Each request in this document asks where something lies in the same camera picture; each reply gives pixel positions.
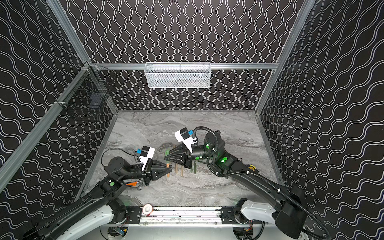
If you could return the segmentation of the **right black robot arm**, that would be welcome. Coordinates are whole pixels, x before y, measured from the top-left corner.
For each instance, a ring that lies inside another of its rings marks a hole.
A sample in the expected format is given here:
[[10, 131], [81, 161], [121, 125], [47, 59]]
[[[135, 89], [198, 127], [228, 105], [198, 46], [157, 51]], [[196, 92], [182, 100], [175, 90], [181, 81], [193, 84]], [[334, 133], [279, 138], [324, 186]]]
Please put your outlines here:
[[225, 141], [219, 130], [197, 127], [192, 131], [182, 129], [175, 133], [179, 145], [164, 157], [166, 161], [191, 168], [193, 161], [205, 161], [209, 171], [219, 178], [231, 178], [260, 197], [273, 208], [270, 218], [286, 236], [298, 239], [304, 233], [307, 218], [314, 215], [308, 210], [303, 190], [288, 188], [262, 176], [256, 167], [246, 165], [225, 149]]

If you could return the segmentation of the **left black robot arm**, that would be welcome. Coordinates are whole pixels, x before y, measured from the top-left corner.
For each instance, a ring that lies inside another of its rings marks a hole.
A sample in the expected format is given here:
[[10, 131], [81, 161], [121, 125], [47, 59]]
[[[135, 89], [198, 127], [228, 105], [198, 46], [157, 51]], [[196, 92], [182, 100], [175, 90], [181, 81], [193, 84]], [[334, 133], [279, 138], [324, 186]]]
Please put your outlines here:
[[130, 165], [115, 157], [105, 167], [107, 176], [70, 206], [39, 223], [32, 224], [23, 234], [24, 240], [76, 240], [104, 224], [124, 225], [137, 221], [131, 217], [119, 195], [134, 185], [134, 181], [151, 181], [172, 172], [166, 164], [149, 159], [146, 164]]

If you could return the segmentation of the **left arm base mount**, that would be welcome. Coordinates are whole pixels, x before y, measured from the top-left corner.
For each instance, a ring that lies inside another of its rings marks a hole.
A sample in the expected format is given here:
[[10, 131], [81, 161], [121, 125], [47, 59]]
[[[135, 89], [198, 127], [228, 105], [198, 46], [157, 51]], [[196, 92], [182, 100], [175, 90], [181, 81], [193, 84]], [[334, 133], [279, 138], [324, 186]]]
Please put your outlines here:
[[121, 225], [139, 224], [142, 217], [142, 208], [140, 207], [127, 207], [123, 211], [123, 221]]

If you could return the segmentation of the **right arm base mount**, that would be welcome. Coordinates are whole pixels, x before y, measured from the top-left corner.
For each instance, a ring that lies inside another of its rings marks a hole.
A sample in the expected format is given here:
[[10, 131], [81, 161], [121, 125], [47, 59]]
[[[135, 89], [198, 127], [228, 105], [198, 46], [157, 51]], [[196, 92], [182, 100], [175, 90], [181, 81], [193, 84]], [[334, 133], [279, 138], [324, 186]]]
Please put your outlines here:
[[244, 225], [249, 223], [249, 220], [240, 211], [235, 210], [235, 207], [222, 207], [219, 217], [223, 225]]

